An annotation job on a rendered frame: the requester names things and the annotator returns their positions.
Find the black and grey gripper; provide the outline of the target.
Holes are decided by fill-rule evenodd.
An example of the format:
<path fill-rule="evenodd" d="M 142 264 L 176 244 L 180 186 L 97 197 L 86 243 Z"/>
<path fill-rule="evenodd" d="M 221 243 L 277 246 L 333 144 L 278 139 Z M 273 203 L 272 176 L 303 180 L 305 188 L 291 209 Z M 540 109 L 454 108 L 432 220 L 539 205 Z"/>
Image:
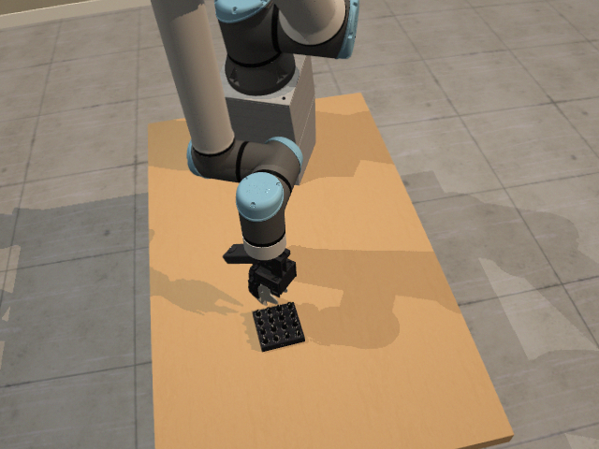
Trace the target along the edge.
<path fill-rule="evenodd" d="M 261 304 L 268 306 L 267 301 L 278 304 L 273 295 L 280 298 L 283 292 L 287 293 L 287 286 L 297 277 L 296 262 L 288 259 L 289 255 L 290 250 L 285 248 L 271 260 L 255 259 L 260 263 L 250 267 L 248 289 Z"/>

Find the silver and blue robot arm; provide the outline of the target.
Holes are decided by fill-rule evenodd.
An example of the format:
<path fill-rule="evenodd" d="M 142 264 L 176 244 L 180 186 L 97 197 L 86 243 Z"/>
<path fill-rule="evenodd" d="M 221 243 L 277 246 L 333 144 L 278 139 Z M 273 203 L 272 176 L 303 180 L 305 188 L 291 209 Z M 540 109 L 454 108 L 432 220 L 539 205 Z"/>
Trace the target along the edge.
<path fill-rule="evenodd" d="M 227 264 L 271 260 L 286 247 L 285 207 L 302 152 L 288 138 L 265 144 L 235 139 L 204 0 L 151 3 L 191 136 L 187 165 L 204 179 L 239 184 L 243 244 L 233 244 L 223 258 Z M 284 88 L 295 73 L 293 54 L 352 55 L 358 0 L 214 0 L 214 5 L 226 45 L 226 78 L 241 94 Z"/>

